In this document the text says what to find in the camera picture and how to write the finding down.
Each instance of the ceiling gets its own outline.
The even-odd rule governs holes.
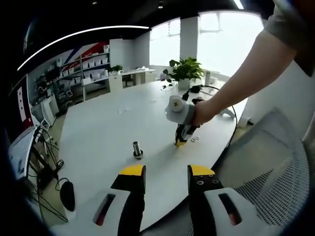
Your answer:
[[[48,43],[81,30],[113,25],[138,25],[153,27],[177,17],[196,16],[200,11],[237,9],[233,0],[54,0],[19,2],[14,21],[17,41],[14,47],[14,67],[22,64],[34,52]],[[267,19],[273,12],[272,0],[241,0],[245,10],[259,12]],[[110,38],[133,39],[143,34],[143,29],[107,29],[84,33],[53,45],[30,60],[19,71],[20,75],[47,59],[72,49]]]

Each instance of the ceiling light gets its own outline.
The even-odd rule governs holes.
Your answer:
[[[163,8],[163,0],[158,1],[158,8],[162,9]]]
[[[69,34],[65,37],[62,37],[60,39],[57,39],[49,44],[47,44],[45,47],[42,47],[41,49],[39,49],[37,52],[35,52],[33,55],[31,55],[29,58],[27,58],[20,66],[17,70],[20,70],[22,68],[23,65],[25,65],[30,59],[32,59],[33,57],[35,57],[38,53],[40,53],[41,51],[43,51],[44,49],[48,48],[49,46],[55,44],[55,43],[58,43],[59,41],[61,40],[64,40],[66,38],[69,38],[71,36],[75,36],[77,34],[81,34],[81,33],[86,33],[86,32],[90,32],[90,31],[94,31],[94,30],[105,30],[105,29],[115,29],[115,28],[135,28],[135,29],[148,29],[149,27],[147,26],[103,26],[103,27],[98,27],[98,28],[93,28],[93,29],[86,29],[86,30],[83,30],[83,31],[79,31],[79,32],[76,32],[76,33],[72,33],[72,34]]]
[[[241,4],[240,0],[234,0],[235,4],[237,5],[238,9],[244,9],[243,5]]]

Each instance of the floor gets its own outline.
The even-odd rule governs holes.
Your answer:
[[[91,93],[87,94],[87,98],[90,99],[92,97],[97,97],[99,95],[105,94],[108,91],[106,90],[97,90]],[[58,117],[54,123],[54,125],[48,130],[51,137],[54,138],[54,141],[57,142],[57,144],[60,141],[62,129],[63,129],[63,123],[65,120],[66,114]],[[250,126],[247,126],[245,128],[238,128],[235,132],[235,135],[233,137],[232,142],[239,139],[247,130],[249,130]],[[58,150],[53,148],[53,152],[55,156],[58,159]],[[54,179],[42,192],[42,196],[50,203],[51,206],[54,207],[58,212],[60,212],[62,215],[65,216],[64,207],[62,206],[62,203],[60,201],[59,192],[55,189],[55,186],[57,184],[57,181]],[[50,210],[53,210],[51,206],[47,204],[42,198],[39,199],[40,203],[49,208]],[[54,225],[64,224],[65,222],[59,219],[57,216],[46,210],[45,208],[41,207],[41,215],[48,227],[52,227]]]

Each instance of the mouse cable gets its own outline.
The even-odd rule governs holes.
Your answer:
[[[61,180],[64,180],[64,179],[66,180],[66,182],[70,182],[69,179],[68,179],[68,178],[65,178],[65,177],[59,179],[59,180],[57,181],[56,185],[55,185],[55,189],[56,189],[57,191],[60,191],[60,189],[57,189],[57,185],[59,185],[59,182],[60,182]]]

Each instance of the computer mouse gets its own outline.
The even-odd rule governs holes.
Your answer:
[[[74,211],[75,199],[74,199],[73,183],[71,183],[70,181],[67,181],[61,186],[60,199],[63,206],[67,210]]]

